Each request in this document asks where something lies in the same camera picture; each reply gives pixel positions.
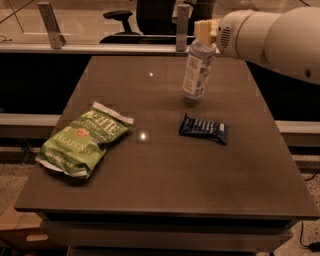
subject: chair backrest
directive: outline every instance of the chair backrest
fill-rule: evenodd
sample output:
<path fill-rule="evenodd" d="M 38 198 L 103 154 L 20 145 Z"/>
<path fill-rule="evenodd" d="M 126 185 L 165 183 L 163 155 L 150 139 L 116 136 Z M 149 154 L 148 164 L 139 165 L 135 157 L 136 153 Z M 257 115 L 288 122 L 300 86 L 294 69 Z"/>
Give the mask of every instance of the chair backrest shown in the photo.
<path fill-rule="evenodd" d="M 136 19 L 144 35 L 169 35 L 176 0 L 137 0 Z"/>
<path fill-rule="evenodd" d="M 212 19 L 215 2 L 216 0 L 197 0 L 189 18 L 189 35 L 193 35 L 195 21 Z"/>

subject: snack wrapper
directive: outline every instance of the snack wrapper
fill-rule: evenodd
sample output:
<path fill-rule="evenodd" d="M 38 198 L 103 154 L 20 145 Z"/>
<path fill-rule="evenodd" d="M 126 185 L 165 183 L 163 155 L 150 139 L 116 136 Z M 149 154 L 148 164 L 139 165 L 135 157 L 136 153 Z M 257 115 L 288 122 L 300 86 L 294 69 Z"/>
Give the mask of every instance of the snack wrapper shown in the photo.
<path fill-rule="evenodd" d="M 228 126 L 223 123 L 191 118 L 186 114 L 180 126 L 179 134 L 200 139 L 216 140 L 223 145 L 227 145 Z"/>
<path fill-rule="evenodd" d="M 51 170 L 87 179 L 107 148 L 132 125 L 132 118 L 94 102 L 43 144 L 36 161 Z"/>

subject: desk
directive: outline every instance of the desk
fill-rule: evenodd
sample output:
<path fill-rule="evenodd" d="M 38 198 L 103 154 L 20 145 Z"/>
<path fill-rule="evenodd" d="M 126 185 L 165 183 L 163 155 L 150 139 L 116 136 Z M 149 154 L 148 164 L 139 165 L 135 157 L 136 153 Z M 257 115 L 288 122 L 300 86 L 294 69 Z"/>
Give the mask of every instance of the desk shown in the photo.
<path fill-rule="evenodd" d="M 33 170 L 18 211 L 72 246 L 273 251 L 319 211 L 243 61 L 217 57 L 182 95 L 185 57 L 95 56 L 55 131 L 98 101 L 135 119 L 87 181 Z M 228 125 L 228 145 L 178 135 L 185 113 Z M 141 140 L 144 133 L 146 140 Z"/>

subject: bottle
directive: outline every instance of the bottle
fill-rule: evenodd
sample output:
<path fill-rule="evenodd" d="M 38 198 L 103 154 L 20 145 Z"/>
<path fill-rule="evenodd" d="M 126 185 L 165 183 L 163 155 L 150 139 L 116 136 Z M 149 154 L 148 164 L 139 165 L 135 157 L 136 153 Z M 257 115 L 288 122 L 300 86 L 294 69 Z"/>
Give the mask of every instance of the bottle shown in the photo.
<path fill-rule="evenodd" d="M 190 99 L 200 98 L 208 83 L 211 64 L 214 60 L 217 46 L 214 43 L 216 38 L 215 21 L 195 22 L 195 37 L 189 47 L 189 54 L 186 64 L 186 71 L 183 80 L 182 90 Z"/>

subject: clear plastic bottle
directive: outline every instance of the clear plastic bottle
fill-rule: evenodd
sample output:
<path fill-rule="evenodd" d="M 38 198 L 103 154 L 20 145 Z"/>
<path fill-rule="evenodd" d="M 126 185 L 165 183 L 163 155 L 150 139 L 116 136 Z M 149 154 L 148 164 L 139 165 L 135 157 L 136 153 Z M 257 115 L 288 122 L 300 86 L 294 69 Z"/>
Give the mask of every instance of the clear plastic bottle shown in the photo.
<path fill-rule="evenodd" d="M 182 86 L 186 97 L 198 99 L 203 95 L 208 83 L 216 48 L 215 43 L 208 45 L 198 39 L 195 39 L 190 45 Z"/>

